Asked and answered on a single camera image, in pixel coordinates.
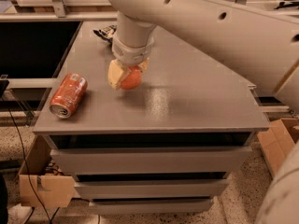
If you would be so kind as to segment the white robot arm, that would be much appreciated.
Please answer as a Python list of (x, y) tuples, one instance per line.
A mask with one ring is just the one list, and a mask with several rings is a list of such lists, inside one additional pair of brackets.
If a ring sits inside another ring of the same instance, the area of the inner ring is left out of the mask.
[(224, 0), (108, 0), (118, 11), (113, 54), (121, 65), (150, 56), (157, 26), (299, 109), (299, 20)]

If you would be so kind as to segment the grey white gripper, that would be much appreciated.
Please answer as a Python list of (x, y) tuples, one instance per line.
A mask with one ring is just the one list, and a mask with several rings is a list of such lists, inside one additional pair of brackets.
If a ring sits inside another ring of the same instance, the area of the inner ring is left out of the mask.
[(121, 83), (130, 75), (131, 71), (127, 66), (138, 65), (141, 72), (147, 71), (153, 44), (154, 39), (151, 37), (145, 45), (133, 48), (122, 43), (116, 36), (113, 37), (112, 52), (117, 60), (110, 62), (107, 78), (114, 90), (118, 90)]

